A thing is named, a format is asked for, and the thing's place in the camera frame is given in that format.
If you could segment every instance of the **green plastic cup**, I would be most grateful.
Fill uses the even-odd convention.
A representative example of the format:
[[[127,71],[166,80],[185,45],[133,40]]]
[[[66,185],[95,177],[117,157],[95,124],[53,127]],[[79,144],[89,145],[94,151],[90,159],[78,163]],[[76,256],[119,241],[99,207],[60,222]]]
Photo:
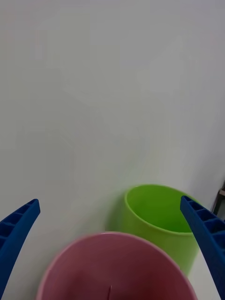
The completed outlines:
[[[187,194],[161,185],[132,188],[125,194],[121,230],[149,240],[163,249],[188,275],[198,245],[180,211],[183,195]]]

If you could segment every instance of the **pink bucket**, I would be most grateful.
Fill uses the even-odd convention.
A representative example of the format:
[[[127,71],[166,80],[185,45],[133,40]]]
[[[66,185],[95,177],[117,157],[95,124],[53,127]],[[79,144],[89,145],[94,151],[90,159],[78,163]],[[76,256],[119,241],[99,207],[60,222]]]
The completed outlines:
[[[47,269],[36,300],[197,300],[176,263],[133,235],[76,240]]]

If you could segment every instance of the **white table surface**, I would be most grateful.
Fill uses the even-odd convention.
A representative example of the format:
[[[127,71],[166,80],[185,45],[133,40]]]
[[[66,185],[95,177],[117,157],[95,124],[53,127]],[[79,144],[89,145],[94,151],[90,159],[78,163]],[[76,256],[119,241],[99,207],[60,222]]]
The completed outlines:
[[[205,259],[199,251],[188,276],[198,300],[220,300]]]

